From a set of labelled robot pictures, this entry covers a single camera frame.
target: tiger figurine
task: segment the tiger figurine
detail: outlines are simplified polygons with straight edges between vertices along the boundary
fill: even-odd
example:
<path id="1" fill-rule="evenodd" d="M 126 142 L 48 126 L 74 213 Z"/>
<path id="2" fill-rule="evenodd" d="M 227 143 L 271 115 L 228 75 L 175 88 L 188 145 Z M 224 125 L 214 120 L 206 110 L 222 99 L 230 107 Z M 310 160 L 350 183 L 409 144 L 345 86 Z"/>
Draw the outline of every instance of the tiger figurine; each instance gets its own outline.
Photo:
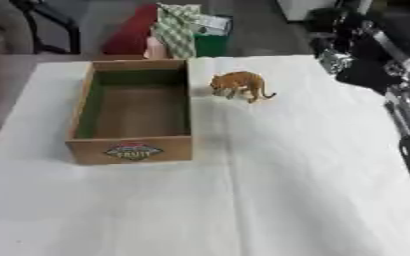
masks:
<path id="1" fill-rule="evenodd" d="M 232 99 L 239 89 L 241 89 L 241 93 L 250 91 L 253 98 L 248 99 L 249 103 L 258 100 L 260 92 L 266 99 L 270 99 L 277 95 L 276 93 L 272 93 L 267 96 L 264 79 L 260 75 L 247 71 L 232 72 L 223 76 L 214 76 L 210 86 L 213 88 L 213 95 L 220 95 L 222 91 L 231 89 L 231 92 L 227 95 L 227 99 Z"/>

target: red bag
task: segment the red bag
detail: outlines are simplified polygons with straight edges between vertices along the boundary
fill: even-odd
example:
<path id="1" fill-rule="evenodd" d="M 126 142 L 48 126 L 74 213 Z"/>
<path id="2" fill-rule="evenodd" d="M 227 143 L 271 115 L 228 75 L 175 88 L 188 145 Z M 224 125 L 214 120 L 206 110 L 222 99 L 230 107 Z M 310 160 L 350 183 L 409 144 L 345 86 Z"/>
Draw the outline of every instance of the red bag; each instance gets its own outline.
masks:
<path id="1" fill-rule="evenodd" d="M 143 55 L 147 48 L 146 39 L 150 36 L 151 26 L 157 21 L 157 4 L 145 4 L 135 10 L 103 46 L 104 54 Z"/>

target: black chair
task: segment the black chair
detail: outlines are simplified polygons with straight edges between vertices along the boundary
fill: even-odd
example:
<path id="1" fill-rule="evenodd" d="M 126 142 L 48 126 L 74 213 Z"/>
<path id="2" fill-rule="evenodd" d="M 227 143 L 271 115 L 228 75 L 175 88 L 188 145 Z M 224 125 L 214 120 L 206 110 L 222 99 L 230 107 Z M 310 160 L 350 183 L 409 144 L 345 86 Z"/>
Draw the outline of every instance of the black chair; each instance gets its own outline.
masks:
<path id="1" fill-rule="evenodd" d="M 29 23 L 32 32 L 32 39 L 34 42 L 34 53 L 52 52 L 58 54 L 80 54 L 80 31 L 76 22 L 60 13 L 43 0 L 10 0 L 10 2 L 17 7 L 25 16 Z M 38 14 L 45 19 L 57 24 L 65 29 L 68 33 L 69 50 L 62 49 L 57 46 L 45 44 L 38 35 L 38 26 L 33 14 Z"/>

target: white paper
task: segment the white paper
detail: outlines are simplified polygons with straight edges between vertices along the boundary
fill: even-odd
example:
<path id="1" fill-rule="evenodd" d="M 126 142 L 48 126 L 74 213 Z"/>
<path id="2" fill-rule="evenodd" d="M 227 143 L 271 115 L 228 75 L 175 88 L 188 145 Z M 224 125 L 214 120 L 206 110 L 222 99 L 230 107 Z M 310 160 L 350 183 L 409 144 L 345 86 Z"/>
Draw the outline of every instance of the white paper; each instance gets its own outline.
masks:
<path id="1" fill-rule="evenodd" d="M 219 59 L 251 71 L 271 100 L 226 100 L 240 230 L 248 255 L 410 255 L 410 175 L 371 90 L 302 57 Z"/>

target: paper sheet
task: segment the paper sheet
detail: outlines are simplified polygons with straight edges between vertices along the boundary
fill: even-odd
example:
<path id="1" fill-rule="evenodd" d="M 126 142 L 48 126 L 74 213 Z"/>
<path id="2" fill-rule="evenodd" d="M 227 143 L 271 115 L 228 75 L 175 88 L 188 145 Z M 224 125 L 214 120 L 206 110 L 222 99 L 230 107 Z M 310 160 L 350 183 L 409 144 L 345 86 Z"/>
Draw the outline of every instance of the paper sheet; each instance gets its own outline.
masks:
<path id="1" fill-rule="evenodd" d="M 194 161 L 80 167 L 63 137 L 86 65 L 40 65 L 0 132 L 0 255 L 410 255 L 382 97 L 310 56 L 191 60 Z M 236 70 L 278 95 L 211 96 Z"/>
<path id="2" fill-rule="evenodd" d="M 381 96 L 309 56 L 219 59 L 215 70 L 258 73 L 278 94 L 216 99 L 247 255 L 410 255 L 410 175 Z"/>

